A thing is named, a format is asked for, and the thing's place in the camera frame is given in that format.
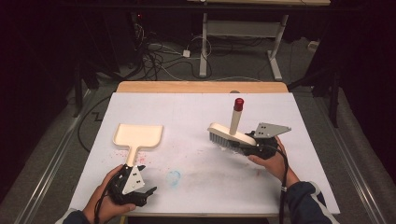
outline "gray carpet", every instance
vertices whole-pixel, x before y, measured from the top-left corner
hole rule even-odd
[[[302,39],[294,43],[282,43],[277,54],[277,61],[280,67],[284,82],[291,83],[304,76],[304,72],[309,65],[313,53],[306,50],[308,41]],[[178,45],[168,43],[168,47],[181,52],[183,48]],[[272,42],[263,40],[255,47],[240,45],[240,49],[235,49],[228,53],[227,49],[213,49],[209,62],[212,69],[210,80],[227,78],[231,81],[254,81],[254,78],[262,81],[274,81],[272,72],[266,60],[265,51],[272,47]],[[166,60],[176,58],[174,55],[162,54]],[[198,74],[198,62],[192,62],[193,71]],[[187,63],[180,63],[161,71],[158,80],[198,80],[191,75],[191,66]],[[142,77],[140,73],[134,78]],[[117,83],[108,80],[103,75],[99,75],[100,88],[85,98],[85,112],[96,103],[106,98],[117,88]],[[357,190],[357,183],[353,180],[353,174],[348,168],[346,160],[343,158],[342,149],[347,147],[352,154],[356,167],[361,172],[362,179],[375,198],[380,215],[384,221],[392,223],[396,219],[396,207],[392,202],[396,201],[395,186],[378,160],[370,144],[364,137],[359,123],[351,113],[347,99],[341,92],[340,105],[338,109],[339,128],[334,129],[325,114],[328,99],[313,98],[310,88],[297,88],[293,91],[297,105],[300,108],[306,128],[310,134],[312,142],[317,150],[319,159],[324,171],[331,183],[334,196],[341,210],[341,215],[337,220],[341,223],[381,223],[374,222],[370,215],[370,209],[363,203],[360,192]],[[75,99],[70,94],[69,105],[48,127],[46,134],[42,137],[35,151],[23,168],[20,176],[14,183],[7,197],[0,205],[0,223],[15,223],[18,215],[29,202],[35,192],[35,188],[40,181],[40,177],[45,173],[53,155],[61,143],[64,134],[69,127],[76,122],[73,118],[75,112]],[[86,148],[91,148],[97,131],[100,128],[100,118],[106,112],[108,101],[103,101],[92,112],[98,112],[99,120],[95,121],[95,114],[88,116],[81,123],[80,138]],[[342,136],[341,144],[337,139],[337,134]],[[54,223],[67,210],[73,192],[78,183],[79,176],[85,165],[89,153],[84,150],[78,141],[77,130],[75,130],[66,145],[63,161],[53,179],[50,180],[48,190],[45,192],[43,200],[37,201],[37,210],[33,211],[31,219],[19,223]],[[163,219],[162,223],[235,223],[231,220],[210,220],[210,219]],[[243,220],[244,223],[258,223],[257,220]],[[270,223],[277,223],[277,218],[269,218]],[[119,223],[114,218],[110,223]],[[156,223],[154,220],[143,220],[143,223]]]

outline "brush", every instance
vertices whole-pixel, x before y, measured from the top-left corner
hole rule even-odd
[[[209,128],[207,128],[209,131],[210,141],[233,150],[237,150],[238,148],[232,147],[230,141],[238,142],[242,145],[256,146],[256,140],[254,140],[254,138],[237,131],[239,120],[242,115],[243,105],[244,100],[242,98],[235,99],[230,128],[216,122],[210,124]]]

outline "person's left hand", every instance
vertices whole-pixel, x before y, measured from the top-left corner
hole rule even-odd
[[[95,192],[92,194],[90,200],[87,203],[87,206],[85,206],[85,208],[82,210],[82,213],[90,221],[91,224],[94,223],[94,210],[96,203],[101,198],[102,193],[105,190],[105,187],[107,183],[110,181],[111,177],[113,177],[113,175],[115,175],[121,168],[122,165],[119,165],[106,175],[102,184],[99,185],[96,188]],[[136,209],[136,205],[134,205],[133,203],[127,203],[123,205],[114,204],[111,201],[111,199],[108,196],[106,196],[103,199],[102,205],[100,207],[99,221],[100,223],[104,223],[115,216],[122,215],[124,213],[133,211],[135,209]]]

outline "person's right hand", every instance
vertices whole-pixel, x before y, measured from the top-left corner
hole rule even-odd
[[[281,150],[286,156],[285,147],[283,146],[282,142],[277,136],[276,136],[276,141],[279,144],[278,149]],[[247,158],[256,164],[265,167],[265,169],[268,172],[270,172],[273,176],[275,176],[280,181],[282,181],[283,175],[285,174],[285,162],[282,155],[280,155],[278,152],[275,154],[275,156],[267,160],[263,160],[262,158],[255,155],[247,156]],[[292,184],[298,181],[300,181],[299,178],[289,167],[287,173],[286,187],[288,188],[289,186],[291,186]]]

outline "white paper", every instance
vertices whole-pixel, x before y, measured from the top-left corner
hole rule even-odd
[[[82,209],[106,173],[126,160],[112,143],[119,123],[163,125],[161,143],[141,149],[137,165],[145,188],[158,187],[139,216],[257,216],[278,213],[280,181],[262,166],[209,141],[211,122],[229,126],[233,102],[245,100],[238,132],[260,122],[291,127],[279,137],[290,167],[314,181],[333,214],[339,208],[291,93],[114,93],[70,207]]]

